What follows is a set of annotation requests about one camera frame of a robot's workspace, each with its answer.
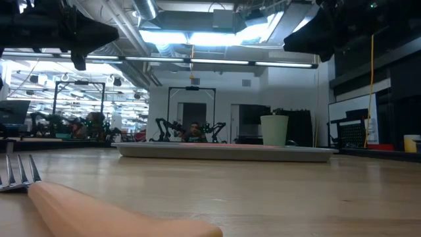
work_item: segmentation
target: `white tray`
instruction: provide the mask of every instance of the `white tray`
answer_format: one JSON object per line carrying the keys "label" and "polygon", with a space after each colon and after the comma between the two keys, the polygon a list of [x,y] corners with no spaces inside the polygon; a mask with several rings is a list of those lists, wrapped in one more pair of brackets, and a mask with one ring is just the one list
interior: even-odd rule
{"label": "white tray", "polygon": [[144,158],[327,162],[334,149],[178,142],[114,143],[121,155]]}

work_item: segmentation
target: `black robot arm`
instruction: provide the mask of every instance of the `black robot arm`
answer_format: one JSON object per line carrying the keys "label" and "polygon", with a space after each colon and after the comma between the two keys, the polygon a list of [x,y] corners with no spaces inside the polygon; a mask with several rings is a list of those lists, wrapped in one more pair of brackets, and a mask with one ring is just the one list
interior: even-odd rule
{"label": "black robot arm", "polygon": [[158,125],[158,129],[159,129],[159,139],[158,140],[154,140],[153,138],[149,139],[150,142],[169,142],[170,141],[170,137],[171,137],[171,133],[168,130],[169,128],[178,131],[178,132],[182,132],[184,133],[185,130],[182,128],[182,125],[179,124],[178,122],[174,121],[173,123],[168,122],[167,120],[163,119],[163,118],[157,118],[155,119],[155,121],[157,122]]}
{"label": "black robot arm", "polygon": [[209,124],[207,124],[206,126],[208,126],[208,128],[205,129],[205,133],[207,133],[207,134],[213,133],[212,143],[218,143],[218,134],[223,128],[225,128],[226,123],[225,122],[218,122],[212,128],[209,128]]}

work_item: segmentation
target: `table surface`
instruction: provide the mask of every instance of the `table surface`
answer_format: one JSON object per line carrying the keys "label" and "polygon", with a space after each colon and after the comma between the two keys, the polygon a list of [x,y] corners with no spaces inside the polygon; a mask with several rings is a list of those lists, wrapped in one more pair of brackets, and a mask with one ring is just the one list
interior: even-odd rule
{"label": "table surface", "polygon": [[[224,236],[421,236],[416,163],[347,156],[320,164],[140,159],[116,149],[31,154],[46,181],[148,215],[207,221]],[[15,159],[12,166],[18,176]],[[51,233],[27,196],[1,194],[0,236]]]}

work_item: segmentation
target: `paper cup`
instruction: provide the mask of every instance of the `paper cup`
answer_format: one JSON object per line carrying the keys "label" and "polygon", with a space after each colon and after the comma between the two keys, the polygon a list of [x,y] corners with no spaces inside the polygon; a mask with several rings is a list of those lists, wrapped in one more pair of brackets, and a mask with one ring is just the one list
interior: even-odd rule
{"label": "paper cup", "polygon": [[288,129],[288,116],[261,116],[264,145],[285,146]]}

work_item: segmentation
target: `computer screen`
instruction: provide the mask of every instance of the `computer screen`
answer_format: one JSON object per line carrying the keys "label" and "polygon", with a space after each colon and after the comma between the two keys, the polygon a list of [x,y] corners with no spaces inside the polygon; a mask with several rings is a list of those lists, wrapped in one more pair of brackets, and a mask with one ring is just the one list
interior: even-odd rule
{"label": "computer screen", "polygon": [[0,101],[0,123],[24,124],[31,101]]}

